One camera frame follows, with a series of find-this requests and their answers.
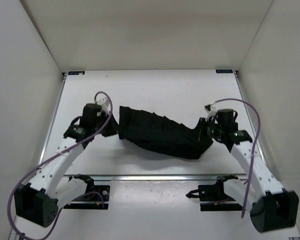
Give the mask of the black pleated skirt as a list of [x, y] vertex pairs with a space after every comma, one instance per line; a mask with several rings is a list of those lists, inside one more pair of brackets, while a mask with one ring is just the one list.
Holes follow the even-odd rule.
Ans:
[[138, 147], [159, 154], [198, 160], [213, 144], [198, 123], [189, 128], [154, 112], [119, 107], [118, 135]]

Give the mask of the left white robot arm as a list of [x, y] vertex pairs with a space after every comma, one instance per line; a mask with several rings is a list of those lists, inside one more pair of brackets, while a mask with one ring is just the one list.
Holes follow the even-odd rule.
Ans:
[[27, 183], [18, 184], [13, 194], [17, 216], [47, 228], [62, 207], [79, 196], [83, 199], [91, 198], [95, 187], [88, 175], [77, 174], [64, 185], [59, 183], [95, 136], [115, 135], [116, 125], [112, 104], [106, 98], [86, 104], [82, 115], [74, 118], [64, 132], [54, 159], [39, 167]]

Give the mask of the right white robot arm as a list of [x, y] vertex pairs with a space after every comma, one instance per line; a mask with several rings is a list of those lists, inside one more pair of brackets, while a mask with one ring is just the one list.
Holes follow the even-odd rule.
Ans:
[[256, 151], [254, 140], [246, 130], [240, 130], [233, 109], [205, 106], [208, 115], [202, 118], [204, 136], [226, 146], [240, 164], [248, 179], [243, 184], [231, 177], [214, 187], [219, 200], [233, 198], [249, 216], [254, 228], [265, 233], [293, 228], [296, 225], [299, 197], [286, 190], [271, 173]]

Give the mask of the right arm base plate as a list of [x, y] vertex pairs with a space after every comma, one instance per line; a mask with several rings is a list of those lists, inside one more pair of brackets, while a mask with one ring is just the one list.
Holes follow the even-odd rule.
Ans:
[[222, 186], [198, 185], [185, 195], [188, 199], [199, 199], [201, 212], [233, 212], [241, 211], [242, 206], [232, 197], [224, 193]]

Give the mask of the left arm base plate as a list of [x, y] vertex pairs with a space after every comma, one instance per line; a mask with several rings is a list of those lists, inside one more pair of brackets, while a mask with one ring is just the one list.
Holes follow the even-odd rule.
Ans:
[[64, 209], [69, 210], [107, 210], [110, 201], [110, 185], [97, 184], [94, 185], [94, 191], [90, 195], [79, 198], [69, 204]]

